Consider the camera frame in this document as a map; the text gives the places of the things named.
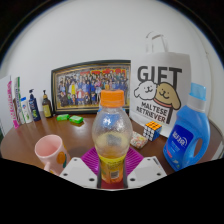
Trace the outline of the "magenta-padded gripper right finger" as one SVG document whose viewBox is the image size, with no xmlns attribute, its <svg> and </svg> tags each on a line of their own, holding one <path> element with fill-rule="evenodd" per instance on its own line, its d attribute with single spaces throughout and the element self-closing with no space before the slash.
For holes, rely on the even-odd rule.
<svg viewBox="0 0 224 224">
<path fill-rule="evenodd" d="M 124 162 L 124 187 L 134 189 L 148 185 L 166 176 L 156 156 L 143 157 L 130 148 Z"/>
</svg>

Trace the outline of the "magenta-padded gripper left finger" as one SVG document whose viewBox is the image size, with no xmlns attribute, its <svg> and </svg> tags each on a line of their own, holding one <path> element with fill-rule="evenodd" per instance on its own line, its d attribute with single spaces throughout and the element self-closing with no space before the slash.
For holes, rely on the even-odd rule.
<svg viewBox="0 0 224 224">
<path fill-rule="evenodd" d="M 84 188 L 99 186 L 99 157 L 95 148 L 88 150 L 81 158 L 73 157 L 60 177 Z"/>
</svg>

